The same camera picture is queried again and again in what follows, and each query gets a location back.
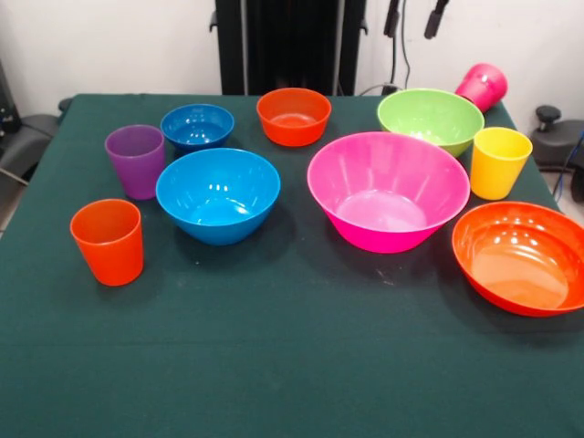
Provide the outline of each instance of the orange cup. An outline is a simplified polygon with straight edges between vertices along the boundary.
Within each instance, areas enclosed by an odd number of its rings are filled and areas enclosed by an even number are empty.
[[[89,203],[71,219],[70,231],[95,278],[106,286],[136,279],[144,266],[141,215],[122,199]]]

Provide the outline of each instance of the bowl rim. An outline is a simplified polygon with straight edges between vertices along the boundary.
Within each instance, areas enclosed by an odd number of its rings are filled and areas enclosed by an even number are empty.
[[[302,90],[302,91],[306,91],[309,94],[312,94],[314,96],[317,96],[319,99],[324,100],[327,103],[327,114],[322,119],[318,119],[318,120],[314,121],[313,123],[309,123],[308,125],[302,125],[302,126],[287,126],[287,125],[284,125],[282,123],[273,122],[272,120],[268,119],[266,116],[264,116],[260,112],[259,105],[262,102],[262,100],[264,100],[264,98],[266,98],[267,96],[273,96],[275,94],[287,93],[290,90]],[[285,88],[282,88],[282,89],[273,89],[272,91],[268,91],[266,94],[264,94],[263,96],[261,96],[257,100],[257,103],[255,105],[255,112],[257,112],[257,116],[264,123],[269,123],[269,124],[272,124],[272,125],[277,126],[278,128],[284,128],[284,129],[287,129],[287,130],[305,130],[307,128],[312,128],[313,126],[317,126],[320,123],[322,123],[323,121],[328,120],[329,117],[330,117],[330,113],[332,112],[332,104],[330,103],[330,100],[324,94],[320,94],[318,91],[315,91],[314,89],[303,89],[301,87],[285,87]]]
[[[476,130],[476,132],[474,134],[472,134],[471,136],[469,136],[468,138],[464,138],[463,140],[459,140],[459,141],[451,141],[451,142],[447,142],[447,143],[434,143],[437,146],[455,146],[461,143],[465,143],[467,141],[472,141],[473,138],[475,137],[476,133],[483,130],[485,128],[485,114],[483,114],[481,112],[481,110],[473,103],[471,102],[469,99],[465,99],[462,96],[459,96],[455,93],[451,93],[450,91],[445,91],[443,89],[401,89],[399,91],[396,91],[395,93],[391,93],[389,96],[387,96],[386,98],[382,99],[381,102],[378,104],[377,106],[377,120],[380,123],[380,125],[387,131],[389,132],[395,132],[395,131],[391,131],[387,125],[383,122],[383,120],[381,119],[381,106],[389,101],[390,99],[392,99],[393,97],[395,97],[396,95],[399,94],[412,94],[412,93],[417,93],[417,92],[432,92],[435,94],[442,94],[445,96],[449,96],[451,98],[457,99],[459,101],[464,102],[464,105],[467,105],[468,108],[472,109],[473,112],[478,115],[480,117],[481,120],[481,126],[479,127],[478,130]]]
[[[234,115],[231,112],[229,112],[224,107],[220,107],[219,105],[214,105],[212,103],[189,103],[187,105],[181,105],[180,107],[176,107],[176,108],[171,109],[166,114],[164,114],[164,116],[162,117],[160,130],[162,132],[162,135],[166,139],[168,139],[169,141],[172,141],[173,143],[177,143],[177,144],[180,144],[180,145],[184,146],[184,148],[182,148],[182,149],[186,149],[186,150],[196,149],[196,148],[199,148],[201,146],[204,147],[205,145],[210,144],[210,143],[195,143],[195,144],[192,144],[192,143],[185,143],[185,142],[182,142],[182,141],[175,140],[174,138],[172,138],[169,135],[169,133],[167,132],[167,130],[164,128],[164,122],[174,112],[176,112],[178,110],[183,110],[185,108],[193,108],[193,107],[214,108],[216,110],[220,110],[220,111],[224,112],[225,114],[227,114],[229,116],[229,118],[231,120],[231,126],[229,127],[228,130],[225,131],[225,134],[224,135],[222,135],[218,139],[213,140],[212,143],[216,143],[218,141],[222,141],[222,140],[226,139],[229,136],[229,134],[231,134],[233,132],[234,127],[235,127],[235,117],[234,117]]]
[[[230,153],[241,153],[244,155],[252,155],[255,159],[258,159],[259,161],[261,161],[263,164],[266,164],[267,167],[269,169],[271,169],[274,174],[276,175],[276,189],[274,190],[274,194],[273,196],[270,198],[269,203],[266,204],[266,207],[264,207],[260,212],[251,214],[250,216],[246,217],[246,219],[243,219],[241,221],[234,221],[234,222],[229,222],[226,224],[197,224],[193,221],[189,221],[186,219],[182,219],[181,217],[177,216],[176,214],[171,213],[166,206],[164,205],[163,202],[161,202],[161,197],[159,195],[159,191],[160,191],[160,186],[161,186],[161,181],[162,178],[164,177],[164,175],[168,172],[171,171],[171,169],[175,166],[177,166],[178,162],[181,161],[189,161],[189,160],[196,160],[196,157],[200,157],[201,154],[207,154],[207,153],[225,153],[226,151],[230,152]],[[162,171],[161,175],[158,177],[158,180],[156,181],[156,201],[158,202],[159,206],[162,207],[162,210],[164,210],[165,213],[167,213],[170,217],[175,218],[181,222],[185,222],[186,224],[189,225],[196,225],[196,226],[202,226],[202,227],[210,227],[210,228],[218,228],[218,227],[222,227],[222,226],[231,226],[231,225],[235,225],[235,224],[243,224],[247,221],[251,221],[253,219],[255,219],[256,217],[258,217],[259,215],[265,213],[266,211],[269,211],[270,208],[272,208],[274,206],[274,203],[276,203],[278,196],[280,195],[280,191],[282,189],[282,182],[280,179],[280,174],[276,169],[276,166],[274,166],[274,164],[272,164],[269,160],[267,160],[266,158],[262,157],[261,155],[251,152],[251,151],[245,151],[243,149],[236,149],[236,148],[212,148],[212,149],[204,149],[202,151],[195,151],[195,152],[191,152],[187,155],[184,155],[183,157],[179,158],[178,160],[175,160],[174,162],[170,163],[168,166],[166,166],[166,168]]]
[[[579,310],[581,308],[584,308],[584,300],[582,300],[582,304],[580,305],[576,305],[576,306],[560,306],[558,308],[537,308],[534,306],[526,306],[524,303],[520,303],[517,301],[514,301],[512,299],[506,298],[506,297],[502,297],[499,294],[497,294],[496,292],[494,292],[490,287],[484,285],[482,282],[478,281],[475,276],[473,276],[464,266],[464,263],[461,261],[461,257],[459,256],[458,251],[456,251],[456,247],[457,245],[454,242],[454,237],[456,236],[457,230],[459,229],[462,223],[462,221],[470,215],[476,214],[476,212],[486,209],[486,208],[493,208],[494,206],[498,206],[498,205],[509,205],[509,206],[522,206],[522,207],[529,207],[533,210],[539,210],[539,211],[544,211],[548,214],[553,214],[555,217],[557,218],[561,218],[561,220],[563,221],[567,221],[569,223],[575,224],[576,226],[580,227],[581,226],[574,220],[570,219],[569,217],[567,217],[565,214],[563,214],[562,212],[558,212],[556,210],[553,210],[551,208],[545,207],[543,205],[539,205],[537,203],[526,203],[526,202],[522,202],[522,201],[496,201],[496,202],[491,202],[491,203],[484,203],[482,205],[478,205],[474,208],[471,208],[470,210],[468,210],[467,212],[464,212],[463,215],[460,216],[460,218],[456,221],[456,224],[454,224],[453,227],[453,233],[451,236],[451,248],[453,249],[453,253],[454,253],[454,258],[456,258],[456,262],[458,263],[458,266],[461,268],[461,270],[463,271],[465,276],[469,276],[470,278],[473,279],[473,281],[479,285],[480,287],[484,288],[485,290],[487,290],[490,294],[495,295],[497,298],[501,299],[502,301],[505,301],[506,303],[510,303],[514,306],[518,306],[518,307],[522,307],[522,308],[526,308],[526,309],[530,309],[530,310],[535,310],[538,312],[542,312],[542,313],[547,313],[549,315],[556,315],[558,312],[561,313],[568,313],[568,312],[573,312],[575,310]]]
[[[443,154],[444,156],[448,157],[448,160],[452,161],[454,163],[454,166],[461,172],[462,175],[464,175],[466,178],[464,179],[466,181],[466,196],[464,197],[464,201],[461,202],[461,205],[459,205],[458,207],[456,207],[456,209],[454,209],[454,213],[449,214],[446,218],[444,218],[441,221],[437,221],[431,224],[426,225],[425,227],[421,227],[421,228],[417,228],[415,230],[409,230],[409,231],[389,231],[389,230],[381,230],[381,229],[377,229],[377,228],[370,228],[370,227],[364,227],[362,224],[356,224],[354,222],[348,221],[347,219],[339,216],[336,212],[333,212],[331,209],[329,209],[326,205],[324,205],[319,198],[316,196],[316,194],[314,193],[313,189],[312,189],[312,184],[310,183],[310,174],[312,173],[312,168],[314,166],[314,163],[317,159],[317,157],[324,151],[326,150],[328,147],[330,147],[330,145],[335,144],[339,141],[344,141],[346,139],[349,139],[351,137],[358,137],[358,136],[362,136],[362,135],[371,135],[371,134],[375,134],[375,135],[380,135],[380,136],[391,136],[391,137],[403,137],[405,139],[407,139],[408,141],[418,141],[420,143],[423,143],[425,146],[432,148],[434,150],[436,150],[438,154]],[[343,137],[339,137],[329,143],[327,143],[325,146],[323,146],[319,151],[317,151],[317,153],[314,154],[314,156],[312,157],[312,159],[310,160],[310,164],[308,165],[308,170],[307,170],[307,182],[308,182],[308,189],[310,190],[310,194],[312,194],[312,197],[315,199],[315,201],[318,203],[318,205],[320,205],[320,207],[327,213],[330,214],[331,216],[335,217],[336,219],[339,219],[341,222],[345,223],[345,224],[350,224],[353,226],[357,226],[358,228],[362,228],[368,231],[373,231],[373,232],[377,232],[377,233],[396,233],[396,234],[415,234],[415,233],[420,233],[423,231],[428,231],[428,230],[433,230],[436,227],[442,226],[444,224],[446,224],[447,222],[450,222],[451,220],[453,220],[460,212],[463,211],[463,209],[466,207],[466,205],[468,204],[468,200],[470,199],[470,195],[471,195],[471,183],[470,180],[468,179],[468,173],[466,173],[466,169],[464,168],[464,166],[455,159],[454,156],[452,156],[450,153],[448,153],[447,151],[445,151],[444,149],[442,149],[439,146],[436,146],[435,144],[432,144],[426,140],[420,140],[420,139],[416,139],[415,137],[411,137],[409,135],[406,134],[400,134],[397,132],[383,132],[383,131],[378,131],[378,130],[372,130],[372,131],[365,131],[365,132],[357,132],[354,134],[350,134],[350,135],[345,135]]]

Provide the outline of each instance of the cup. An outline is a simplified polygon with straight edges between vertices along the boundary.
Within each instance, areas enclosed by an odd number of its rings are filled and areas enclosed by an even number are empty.
[[[485,128],[474,136],[471,190],[479,198],[505,198],[533,150],[531,140],[509,128]]]
[[[481,112],[501,100],[507,93],[507,79],[501,70],[490,64],[472,66],[456,89],[456,94],[473,102]]]
[[[164,170],[164,136],[149,125],[130,125],[113,131],[106,139],[111,159],[124,192],[133,199],[151,199]]]
[[[123,199],[90,203],[75,213],[69,227],[95,278],[106,286],[122,286],[142,271],[141,215]]]

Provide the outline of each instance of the green tablecloth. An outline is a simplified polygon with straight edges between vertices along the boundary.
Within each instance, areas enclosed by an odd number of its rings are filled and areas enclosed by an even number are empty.
[[[375,255],[342,240],[311,199],[310,158],[377,130],[378,101],[332,99],[324,138],[290,150],[263,135],[256,98],[75,98],[0,241],[0,436],[583,436],[584,314],[491,306],[457,267],[453,224]],[[85,203],[123,197],[104,139],[190,102],[233,112],[227,146],[278,168],[279,201],[228,247],[194,241],[155,200],[137,203],[145,270],[100,286],[68,223]],[[487,124],[511,120],[499,106]],[[554,206],[532,161],[509,199]]]

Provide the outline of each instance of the blue bowl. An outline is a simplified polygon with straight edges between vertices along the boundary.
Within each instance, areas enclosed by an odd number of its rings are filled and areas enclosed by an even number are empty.
[[[156,198],[183,231],[209,245],[239,242],[267,218],[280,176],[265,158],[238,149],[190,153],[169,165]]]
[[[227,109],[193,104],[166,114],[162,118],[161,131],[176,148],[193,152],[223,145],[234,126],[234,116]]]

